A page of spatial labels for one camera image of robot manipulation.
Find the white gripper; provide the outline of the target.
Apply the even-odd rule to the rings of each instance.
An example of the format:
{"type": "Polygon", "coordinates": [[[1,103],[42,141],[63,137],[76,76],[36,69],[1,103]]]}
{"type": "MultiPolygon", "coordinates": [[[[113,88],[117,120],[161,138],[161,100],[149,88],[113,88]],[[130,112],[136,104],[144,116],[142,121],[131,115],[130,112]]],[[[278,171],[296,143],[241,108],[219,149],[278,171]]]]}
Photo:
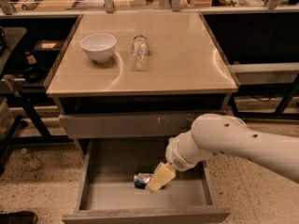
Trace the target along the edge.
{"type": "Polygon", "coordinates": [[[213,154],[201,149],[194,142],[191,132],[181,133],[169,139],[165,152],[167,163],[159,163],[153,177],[146,185],[149,192],[156,192],[168,184],[175,176],[176,170],[185,172],[195,167],[199,162],[210,159],[213,154]]]}

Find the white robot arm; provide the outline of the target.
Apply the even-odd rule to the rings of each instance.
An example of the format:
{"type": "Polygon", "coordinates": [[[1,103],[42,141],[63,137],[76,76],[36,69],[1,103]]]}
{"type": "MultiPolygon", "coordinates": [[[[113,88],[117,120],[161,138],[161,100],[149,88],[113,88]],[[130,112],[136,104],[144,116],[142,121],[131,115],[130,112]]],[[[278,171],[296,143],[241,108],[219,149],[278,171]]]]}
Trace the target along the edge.
{"type": "Polygon", "coordinates": [[[299,181],[299,138],[250,129],[239,118],[207,113],[186,132],[169,139],[166,162],[156,167],[146,189],[155,192],[175,178],[177,172],[217,154],[252,161],[294,182],[299,181]]]}

